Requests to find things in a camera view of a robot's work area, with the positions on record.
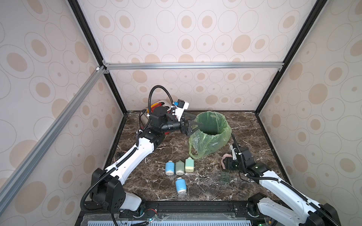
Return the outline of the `pink pencil sharpener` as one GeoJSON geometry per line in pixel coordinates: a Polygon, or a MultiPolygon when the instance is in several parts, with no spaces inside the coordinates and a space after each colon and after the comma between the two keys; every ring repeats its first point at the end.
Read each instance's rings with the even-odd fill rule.
{"type": "Polygon", "coordinates": [[[229,170],[229,161],[233,161],[231,154],[224,154],[221,159],[222,170],[229,170]]]}

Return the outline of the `clear green shavings tray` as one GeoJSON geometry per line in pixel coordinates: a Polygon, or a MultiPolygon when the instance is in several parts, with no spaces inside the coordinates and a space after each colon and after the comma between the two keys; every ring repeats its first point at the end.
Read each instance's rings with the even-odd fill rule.
{"type": "Polygon", "coordinates": [[[220,183],[223,185],[230,184],[230,173],[226,171],[222,171],[220,175],[220,183]]]}

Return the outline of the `light green pencil sharpener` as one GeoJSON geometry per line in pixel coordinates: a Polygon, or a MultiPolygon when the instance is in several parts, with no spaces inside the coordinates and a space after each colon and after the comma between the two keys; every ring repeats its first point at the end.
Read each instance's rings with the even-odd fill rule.
{"type": "Polygon", "coordinates": [[[188,157],[185,160],[185,172],[186,173],[194,172],[194,159],[192,157],[188,157]]]}

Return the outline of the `blue pencil sharpener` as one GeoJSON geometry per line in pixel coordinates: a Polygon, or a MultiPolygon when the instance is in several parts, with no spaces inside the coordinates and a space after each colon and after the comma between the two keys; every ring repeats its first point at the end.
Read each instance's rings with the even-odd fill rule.
{"type": "Polygon", "coordinates": [[[177,194],[187,193],[186,182],[183,178],[181,178],[181,177],[177,178],[177,180],[175,182],[175,186],[176,186],[177,194]]]}
{"type": "Polygon", "coordinates": [[[165,174],[167,176],[172,176],[175,174],[175,164],[172,161],[168,161],[165,165],[165,174]]]}

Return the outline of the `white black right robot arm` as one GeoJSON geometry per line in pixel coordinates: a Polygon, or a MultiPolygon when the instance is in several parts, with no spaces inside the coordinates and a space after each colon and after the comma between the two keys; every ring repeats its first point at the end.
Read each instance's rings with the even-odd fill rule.
{"type": "Polygon", "coordinates": [[[255,162],[249,148],[238,144],[232,135],[230,146],[232,162],[228,167],[271,191],[283,203],[279,204],[262,193],[248,198],[248,215],[257,218],[262,215],[285,226],[339,226],[338,213],[330,204],[321,204],[304,195],[291,184],[279,177],[264,163],[255,162]]]}

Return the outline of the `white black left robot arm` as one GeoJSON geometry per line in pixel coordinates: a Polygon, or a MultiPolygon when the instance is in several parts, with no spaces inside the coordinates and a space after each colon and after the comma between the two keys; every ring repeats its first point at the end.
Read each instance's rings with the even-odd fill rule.
{"type": "Polygon", "coordinates": [[[80,207],[84,212],[106,210],[111,214],[128,210],[142,216],[145,201],[133,193],[125,192],[123,185],[134,169],[164,141],[166,133],[179,131],[190,137],[202,126],[201,123],[187,120],[184,111],[189,103],[184,100],[171,101],[165,106],[151,107],[153,92],[162,89],[168,97],[171,94],[161,86],[154,86],[149,94],[146,114],[148,122],[136,134],[135,144],[106,169],[96,169],[92,174],[91,186],[81,198],[80,207]]]}

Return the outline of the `sage green pencil sharpener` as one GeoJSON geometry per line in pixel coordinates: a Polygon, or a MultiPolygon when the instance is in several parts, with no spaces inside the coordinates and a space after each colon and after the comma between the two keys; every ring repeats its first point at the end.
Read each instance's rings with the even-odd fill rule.
{"type": "Polygon", "coordinates": [[[185,174],[185,163],[183,161],[177,161],[175,163],[175,174],[178,176],[185,174]]]}

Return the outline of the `blue pencil sharpener in row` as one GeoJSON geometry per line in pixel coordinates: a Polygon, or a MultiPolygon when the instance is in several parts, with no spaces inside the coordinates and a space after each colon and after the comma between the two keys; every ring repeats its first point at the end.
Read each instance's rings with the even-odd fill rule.
{"type": "Polygon", "coordinates": [[[165,174],[167,176],[172,176],[175,174],[175,164],[172,161],[168,161],[165,165],[165,174]]]}

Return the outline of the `green plastic bin liner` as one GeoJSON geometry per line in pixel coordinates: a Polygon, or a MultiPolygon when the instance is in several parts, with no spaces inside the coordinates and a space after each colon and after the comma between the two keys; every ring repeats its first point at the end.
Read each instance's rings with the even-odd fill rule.
{"type": "Polygon", "coordinates": [[[219,151],[228,144],[232,129],[226,117],[219,112],[201,112],[195,122],[202,126],[189,138],[189,155],[194,160],[219,151]]]}

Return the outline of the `red yellow toy items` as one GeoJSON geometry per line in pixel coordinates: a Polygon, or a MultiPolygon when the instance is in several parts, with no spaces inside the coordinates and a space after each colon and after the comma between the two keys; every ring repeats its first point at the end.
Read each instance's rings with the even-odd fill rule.
{"type": "Polygon", "coordinates": [[[170,111],[171,104],[166,100],[160,100],[160,101],[157,101],[157,102],[151,104],[151,112],[154,112],[154,109],[157,108],[157,107],[160,107],[160,106],[163,106],[168,111],[170,111]]]}

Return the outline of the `red plastic basket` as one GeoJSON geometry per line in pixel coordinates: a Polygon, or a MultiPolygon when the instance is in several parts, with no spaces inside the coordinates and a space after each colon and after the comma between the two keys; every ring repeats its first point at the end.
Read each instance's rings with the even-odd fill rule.
{"type": "Polygon", "coordinates": [[[144,129],[146,124],[148,123],[149,117],[147,115],[147,110],[144,109],[139,113],[139,127],[141,130],[144,129]]]}

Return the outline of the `silver aluminium crossbar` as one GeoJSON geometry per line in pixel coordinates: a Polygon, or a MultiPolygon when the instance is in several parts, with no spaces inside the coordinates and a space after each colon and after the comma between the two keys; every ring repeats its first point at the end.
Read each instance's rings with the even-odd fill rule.
{"type": "Polygon", "coordinates": [[[108,70],[186,70],[186,69],[246,69],[277,68],[283,62],[203,62],[203,63],[105,63],[108,70]]]}

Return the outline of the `silver aluminium side bar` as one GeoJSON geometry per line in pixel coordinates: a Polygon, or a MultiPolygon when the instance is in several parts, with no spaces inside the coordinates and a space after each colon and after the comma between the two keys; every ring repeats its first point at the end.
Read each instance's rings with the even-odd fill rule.
{"type": "Polygon", "coordinates": [[[105,71],[105,66],[99,66],[92,73],[86,83],[79,89],[74,98],[69,102],[66,108],[64,108],[54,123],[44,133],[42,138],[35,144],[31,152],[8,179],[8,182],[1,189],[1,214],[7,209],[15,195],[19,192],[20,188],[32,174],[40,160],[44,157],[55,139],[59,136],[60,132],[64,129],[75,111],[79,108],[92,87],[105,71]]]}

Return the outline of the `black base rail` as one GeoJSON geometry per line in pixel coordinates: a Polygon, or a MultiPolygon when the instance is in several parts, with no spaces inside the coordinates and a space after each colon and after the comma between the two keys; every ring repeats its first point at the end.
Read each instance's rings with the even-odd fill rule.
{"type": "Polygon", "coordinates": [[[145,212],[136,217],[120,210],[111,215],[106,211],[81,212],[77,226],[278,226],[265,215],[248,214],[246,201],[147,201],[145,212]]]}

